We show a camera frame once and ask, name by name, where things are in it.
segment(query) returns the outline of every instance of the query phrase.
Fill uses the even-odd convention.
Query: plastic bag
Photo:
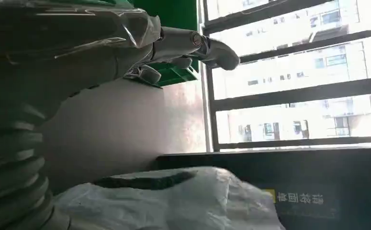
[[[218,168],[140,172],[81,184],[56,206],[111,230],[281,230],[266,193]]]
[[[97,46],[142,48],[160,38],[142,9],[41,0],[0,0],[0,57],[53,59]]]

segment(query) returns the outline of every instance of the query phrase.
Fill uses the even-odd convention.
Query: robotic hand
[[[0,229],[100,230],[52,204],[35,127],[84,89],[122,77],[156,82],[149,63],[234,69],[225,44],[161,27],[140,9],[0,0]]]
[[[197,59],[210,67],[234,70],[240,62],[237,54],[226,44],[190,30],[162,27],[161,37],[152,46],[150,55],[134,64],[125,74],[126,77],[158,82],[161,75],[147,66],[149,63],[166,62],[186,69],[192,59]]]

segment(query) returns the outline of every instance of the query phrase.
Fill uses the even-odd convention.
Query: green crate
[[[197,0],[128,0],[135,7],[144,9],[151,16],[158,15],[162,26],[198,30]],[[198,79],[199,62],[193,61],[188,69],[171,64],[150,65],[161,73],[158,86],[177,84]]]

